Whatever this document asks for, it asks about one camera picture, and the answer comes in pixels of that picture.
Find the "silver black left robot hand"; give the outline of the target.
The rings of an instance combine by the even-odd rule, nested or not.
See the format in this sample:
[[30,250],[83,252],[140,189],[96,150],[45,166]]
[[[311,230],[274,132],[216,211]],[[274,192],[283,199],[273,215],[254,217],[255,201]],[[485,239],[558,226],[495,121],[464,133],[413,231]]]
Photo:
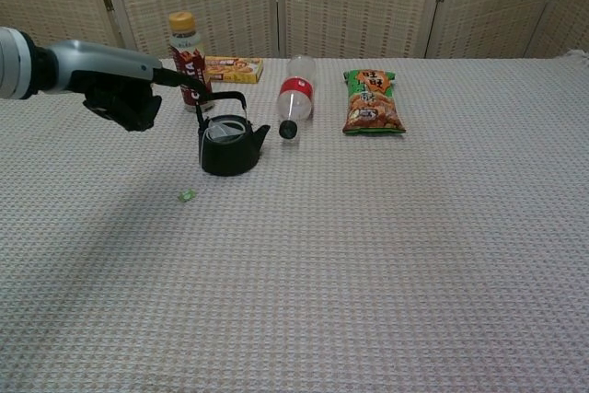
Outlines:
[[88,110],[129,132],[144,132],[154,126],[162,98],[153,92],[153,84],[186,87],[199,98],[212,97],[202,81],[167,69],[159,59],[144,53],[82,40],[29,49],[27,97],[40,91],[82,94]]

